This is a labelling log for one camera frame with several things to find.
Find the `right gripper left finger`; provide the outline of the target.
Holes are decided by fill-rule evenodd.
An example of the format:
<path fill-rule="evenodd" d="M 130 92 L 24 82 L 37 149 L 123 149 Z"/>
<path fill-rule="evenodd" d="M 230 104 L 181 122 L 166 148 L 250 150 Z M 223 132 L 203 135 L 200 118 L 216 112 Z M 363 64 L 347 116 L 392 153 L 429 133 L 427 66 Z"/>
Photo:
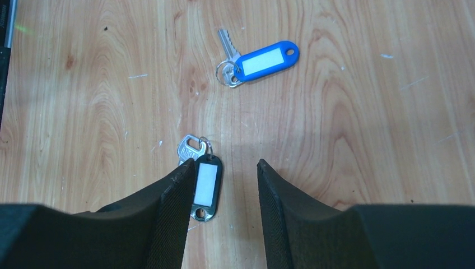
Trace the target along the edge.
<path fill-rule="evenodd" d="M 180 268 L 195 188 L 187 160 L 101 209 L 1 205 L 2 268 Z"/>

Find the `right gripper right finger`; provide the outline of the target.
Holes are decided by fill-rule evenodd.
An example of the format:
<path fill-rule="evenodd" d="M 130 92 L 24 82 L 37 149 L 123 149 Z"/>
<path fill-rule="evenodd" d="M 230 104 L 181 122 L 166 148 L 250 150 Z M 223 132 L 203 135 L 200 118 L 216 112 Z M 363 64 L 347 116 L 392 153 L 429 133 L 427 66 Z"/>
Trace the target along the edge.
<path fill-rule="evenodd" d="M 257 165 L 268 268 L 473 268 L 474 207 L 354 205 L 312 198 Z"/>

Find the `black tag key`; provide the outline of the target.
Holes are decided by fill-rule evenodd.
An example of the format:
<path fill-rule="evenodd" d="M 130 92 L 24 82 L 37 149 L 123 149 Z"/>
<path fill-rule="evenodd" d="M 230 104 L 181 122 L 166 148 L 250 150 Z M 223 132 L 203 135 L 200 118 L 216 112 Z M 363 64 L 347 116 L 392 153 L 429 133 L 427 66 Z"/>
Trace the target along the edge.
<path fill-rule="evenodd" d="M 177 148 L 178 164 L 193 159 L 196 165 L 196 187 L 190 216 L 208 222 L 214 218 L 223 178 L 223 163 L 215 155 L 210 140 L 186 134 Z"/>

